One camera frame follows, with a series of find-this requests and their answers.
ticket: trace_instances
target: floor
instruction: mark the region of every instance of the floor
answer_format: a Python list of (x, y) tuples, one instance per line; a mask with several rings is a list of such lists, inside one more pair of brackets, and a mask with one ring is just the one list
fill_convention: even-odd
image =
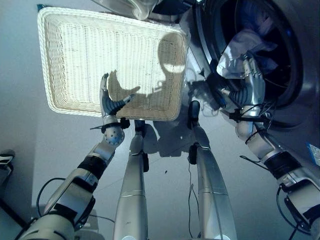
[[(53, 177), (66, 177), (101, 140), (101, 119), (58, 114), (49, 109), (44, 89), (37, 32), (38, 1), (13, 0), (0, 3), (0, 148), (13, 149), (14, 173), (1, 187), (1, 197), (25, 220), (35, 216), (35, 203), (42, 185)], [(93, 11), (103, 8), (89, 0), (42, 1), (42, 4)], [(188, 81), (201, 80), (192, 60)], [(188, 86), (177, 120), (147, 121), (145, 151), (150, 170), (144, 174), (148, 211), (148, 231), (152, 240), (188, 239), (188, 149), (193, 144), (186, 123)], [(211, 112), (201, 101), (199, 122), (205, 129), (212, 152), (219, 164), (230, 201), (238, 239), (283, 240), (292, 230), (276, 206), (276, 180), (265, 170), (239, 155), (256, 159), (237, 138), (234, 126), (219, 112)], [(115, 218), (133, 126), (125, 130), (125, 141), (100, 179), (94, 193), (94, 214)], [(190, 166), (197, 191), (197, 168)], [(60, 182), (44, 190), (40, 205), (46, 203)], [(284, 207), (284, 196), (280, 196)], [(191, 197), (191, 233), (197, 236), (197, 203)], [(78, 239), (112, 239), (113, 224), (90, 217), (88, 225), (76, 233)], [(309, 239), (296, 233), (295, 240)]]

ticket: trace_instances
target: wicker basket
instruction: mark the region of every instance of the wicker basket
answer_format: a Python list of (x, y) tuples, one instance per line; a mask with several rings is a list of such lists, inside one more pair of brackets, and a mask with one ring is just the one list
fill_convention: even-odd
[(87, 10), (46, 7), (38, 14), (45, 92), (64, 114), (101, 116), (100, 81), (110, 97), (136, 93), (117, 114), (174, 120), (180, 111), (188, 41), (178, 28)]

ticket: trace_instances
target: white cloth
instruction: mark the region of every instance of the white cloth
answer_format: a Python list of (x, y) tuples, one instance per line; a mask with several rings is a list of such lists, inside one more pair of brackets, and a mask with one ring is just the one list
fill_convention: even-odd
[(262, 73), (272, 72), (278, 66), (277, 63), (271, 58), (255, 54), (261, 50), (272, 51), (277, 47), (277, 44), (261, 38), (273, 28), (271, 18), (254, 2), (245, 1), (241, 7), (241, 23), (244, 29), (238, 32), (225, 48), (216, 67), (217, 73), (226, 79), (243, 79), (245, 70), (240, 57), (247, 51), (254, 55)]

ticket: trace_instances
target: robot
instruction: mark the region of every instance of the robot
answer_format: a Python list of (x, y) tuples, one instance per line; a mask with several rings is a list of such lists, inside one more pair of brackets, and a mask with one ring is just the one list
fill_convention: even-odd
[[(245, 142), (262, 164), (275, 177), (286, 193), (285, 203), (300, 226), (320, 240), (320, 181), (267, 133), (261, 116), (265, 98), (265, 82), (257, 62), (248, 53), (243, 56), (245, 85), (240, 91), (226, 88), (220, 92), (241, 108), (229, 115), (236, 121), (237, 136)], [(45, 206), (43, 216), (36, 220), (20, 240), (73, 240), (75, 231), (87, 221), (95, 204), (93, 193), (104, 170), (111, 162), (116, 148), (123, 142), (123, 129), (128, 121), (118, 122), (116, 113), (134, 97), (112, 101), (107, 90), (108, 74), (100, 83), (102, 113), (102, 141), (95, 145), (79, 166), (58, 187)], [(189, 149), (189, 162), (198, 169), (200, 239), (236, 240), (228, 191), (218, 164), (210, 149), (210, 142), (199, 123), (200, 104), (192, 101), (188, 110), (188, 127), (196, 142)], [(144, 172), (149, 169), (144, 152), (144, 121), (135, 120), (135, 136), (130, 148), (121, 193), (118, 200), (114, 240), (147, 240), (148, 221), (144, 186)]]

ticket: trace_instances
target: spherical joint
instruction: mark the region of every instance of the spherical joint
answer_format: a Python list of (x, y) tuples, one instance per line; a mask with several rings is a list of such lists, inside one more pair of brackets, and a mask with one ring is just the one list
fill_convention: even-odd
[(104, 138), (108, 144), (117, 147), (125, 139), (125, 133), (120, 126), (112, 126), (105, 130)]

